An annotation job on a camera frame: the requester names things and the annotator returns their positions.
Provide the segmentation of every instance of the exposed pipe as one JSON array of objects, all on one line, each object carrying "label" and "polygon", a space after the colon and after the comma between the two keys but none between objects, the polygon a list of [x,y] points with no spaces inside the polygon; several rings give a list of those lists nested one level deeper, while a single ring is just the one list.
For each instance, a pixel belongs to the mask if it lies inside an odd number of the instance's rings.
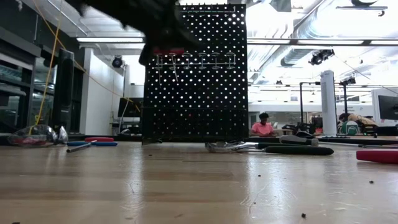
[{"label": "exposed pipe", "polygon": [[58,10],[58,12],[60,12],[63,16],[65,16],[65,18],[67,18],[73,25],[75,25],[75,27],[77,27],[77,29],[79,29],[82,33],[84,33],[86,36],[88,36],[88,34],[82,29],[80,28],[75,22],[73,22],[64,12],[61,11],[60,8],[58,8],[54,3],[52,3],[50,0],[47,0],[48,3],[50,3],[56,10]]},{"label": "exposed pipe", "polygon": [[311,9],[311,11],[309,13],[307,13],[307,15],[305,15],[298,23],[296,23],[296,25],[293,26],[293,32],[295,32],[300,26],[301,24],[303,24],[303,22],[315,11],[319,8],[319,6],[321,6],[326,0],[321,0],[313,9]]}]

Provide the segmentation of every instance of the monitor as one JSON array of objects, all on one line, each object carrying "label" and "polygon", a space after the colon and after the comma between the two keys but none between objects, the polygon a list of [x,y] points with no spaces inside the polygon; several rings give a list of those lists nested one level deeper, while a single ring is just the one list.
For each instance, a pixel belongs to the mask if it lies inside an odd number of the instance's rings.
[{"label": "monitor", "polygon": [[380,119],[398,120],[398,97],[379,95]]},{"label": "monitor", "polygon": [[141,107],[142,102],[144,101],[143,98],[129,98],[133,103],[128,101],[125,98],[120,98],[119,102],[119,110],[118,110],[118,117],[121,118],[139,118],[141,117]]}]

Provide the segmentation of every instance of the table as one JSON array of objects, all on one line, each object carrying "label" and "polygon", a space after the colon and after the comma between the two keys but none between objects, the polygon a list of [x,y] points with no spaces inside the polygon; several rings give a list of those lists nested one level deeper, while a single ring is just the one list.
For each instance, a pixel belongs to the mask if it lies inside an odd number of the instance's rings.
[{"label": "table", "polygon": [[194,143],[2,147],[0,223],[397,223],[398,166],[329,146],[332,156],[210,154]]}]

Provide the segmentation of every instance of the cable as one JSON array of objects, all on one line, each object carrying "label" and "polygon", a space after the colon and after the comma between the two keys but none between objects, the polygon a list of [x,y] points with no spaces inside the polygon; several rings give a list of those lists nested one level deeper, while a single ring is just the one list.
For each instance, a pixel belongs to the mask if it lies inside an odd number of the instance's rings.
[{"label": "cable", "polygon": [[42,99],[42,103],[40,104],[40,109],[39,109],[39,115],[37,117],[36,120],[36,124],[39,124],[40,121],[40,117],[42,116],[42,112],[43,112],[43,105],[44,105],[44,101],[45,101],[45,96],[47,93],[47,88],[49,87],[49,80],[50,80],[50,74],[51,74],[51,69],[52,69],[52,64],[54,62],[54,55],[55,55],[55,48],[57,47],[57,39],[58,39],[58,33],[60,31],[60,26],[61,26],[61,11],[59,12],[58,15],[58,25],[57,25],[57,31],[55,32],[55,39],[54,39],[54,45],[52,47],[52,54],[51,54],[51,61],[50,61],[50,66],[49,66],[49,72],[47,73],[47,79],[45,81],[45,88],[44,88],[44,93],[43,93],[43,99]]},{"label": "cable", "polygon": [[[362,75],[363,77],[367,78],[368,80],[373,81],[371,78],[369,78],[369,77],[367,77],[366,75],[362,74],[360,71],[358,71],[357,69],[355,69],[355,68],[352,67],[351,65],[348,65],[347,62],[343,61],[342,59],[340,59],[340,58],[337,57],[336,55],[335,55],[335,57],[336,57],[338,60],[340,60],[341,62],[343,62],[345,65],[349,66],[351,69],[353,69],[353,70],[354,70],[355,72],[357,72],[358,74]],[[398,95],[398,93],[397,93],[396,91],[391,90],[391,89],[389,89],[389,88],[387,88],[387,87],[385,87],[385,86],[383,86],[383,85],[380,85],[380,86],[381,86],[382,88],[385,88],[386,90],[391,91],[391,92],[395,93],[396,95]]]},{"label": "cable", "polygon": [[[36,0],[32,0],[32,1],[33,1],[34,5],[35,5],[36,10],[39,12],[41,18],[43,19],[44,23],[47,25],[47,27],[49,28],[50,32],[54,35],[55,40],[58,41],[58,43],[62,46],[63,49],[67,50],[67,48],[64,46],[64,44],[61,42],[61,40],[55,35],[55,32],[52,30],[50,24],[47,22],[47,20],[45,20],[45,17],[44,17],[44,15],[43,15],[42,11],[39,9],[39,7],[38,7],[38,5],[37,5],[37,3],[36,3]],[[104,85],[100,84],[100,83],[99,83],[97,80],[95,80],[89,73],[87,73],[87,71],[86,71],[76,60],[74,60],[73,62],[77,65],[77,67],[78,67],[79,69],[81,69],[81,70],[84,72],[84,74],[88,75],[88,77],[89,77],[90,79],[92,79],[94,82],[96,82],[99,86],[103,87],[105,90],[110,91],[112,94],[114,94],[114,95],[116,95],[116,96],[118,96],[118,97],[124,98],[125,100],[130,101],[131,103],[134,103],[134,102],[133,102],[132,100],[130,100],[129,98],[125,98],[125,97],[123,97],[123,96],[121,96],[121,95],[119,95],[119,94],[117,94],[117,93],[111,91],[110,89],[106,88]]]}]

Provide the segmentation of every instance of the white column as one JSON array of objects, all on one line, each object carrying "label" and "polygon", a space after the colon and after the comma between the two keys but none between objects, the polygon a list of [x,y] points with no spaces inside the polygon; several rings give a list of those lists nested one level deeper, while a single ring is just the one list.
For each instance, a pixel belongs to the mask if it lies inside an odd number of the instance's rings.
[{"label": "white column", "polygon": [[322,94],[322,120],[323,133],[326,136],[336,136],[337,117],[335,100],[335,79],[333,72],[324,71],[321,74],[321,94]]}]

